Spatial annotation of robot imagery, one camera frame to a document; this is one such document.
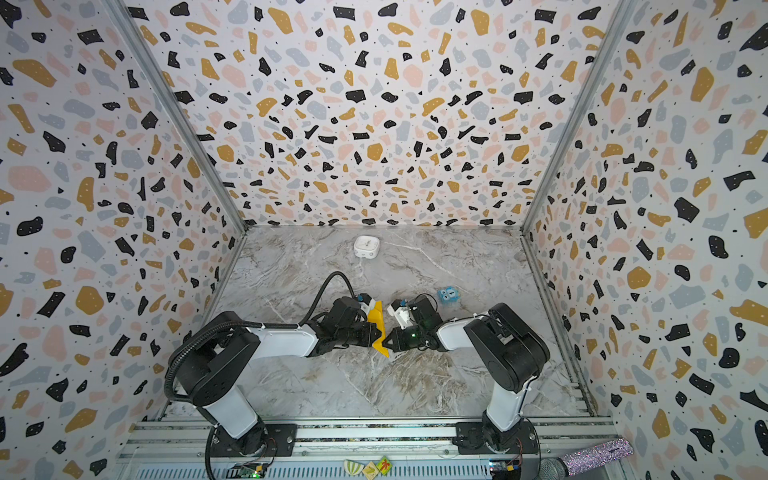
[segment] sparkly object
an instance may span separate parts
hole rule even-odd
[[[610,440],[589,449],[568,453],[561,460],[568,469],[568,476],[579,475],[593,468],[601,467],[614,460],[632,455],[632,445],[624,439]]]

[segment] yellow object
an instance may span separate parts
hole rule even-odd
[[[386,334],[384,333],[384,310],[382,310],[381,302],[376,302],[376,306],[374,306],[371,311],[368,312],[368,321],[370,323],[374,323],[376,328],[378,328],[382,334],[379,339],[373,343],[373,348],[378,350],[379,353],[384,355],[386,358],[389,358],[389,350],[382,346],[382,342],[384,341]]]

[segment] gray marble surface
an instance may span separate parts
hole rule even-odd
[[[381,240],[377,258],[353,254],[361,234]],[[356,293],[384,305],[446,286],[461,293],[459,305],[440,306],[443,319],[507,303],[548,344],[551,360],[532,383],[526,415],[585,415],[536,290],[518,232],[453,228],[257,227],[222,293],[217,312],[242,319],[295,323],[308,310],[325,277],[341,270]],[[348,295],[334,279],[316,312]],[[385,314],[387,333],[397,325]],[[480,415],[493,381],[474,349],[450,353],[408,352],[384,357],[349,347],[316,358],[260,359],[240,376],[240,388],[261,415],[434,416]]]

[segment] terrazzo wallpaper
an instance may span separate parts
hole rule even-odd
[[[615,1],[128,5],[247,223],[513,225]]]
[[[638,478],[768,478],[766,22],[638,2],[530,232]]]
[[[100,3],[0,15],[0,478],[107,478],[235,230]]]

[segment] black mounting plate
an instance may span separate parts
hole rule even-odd
[[[267,423],[264,434],[266,451],[261,455],[261,458],[269,460],[272,457],[290,457],[296,442],[296,429],[295,423]],[[210,446],[210,456],[211,458],[231,458],[237,456],[237,453],[232,452],[231,449],[221,443],[214,443]]]
[[[523,445],[523,453],[538,453],[539,445],[536,442],[536,435],[534,434],[533,425],[528,421],[520,422],[520,429],[515,437],[520,440]],[[493,452],[485,445],[482,433],[481,422],[459,422],[456,424],[456,437],[453,441],[454,445],[458,446],[458,453],[460,455],[517,455],[519,453],[518,443],[515,442],[515,446],[509,452],[505,454],[498,454]]]

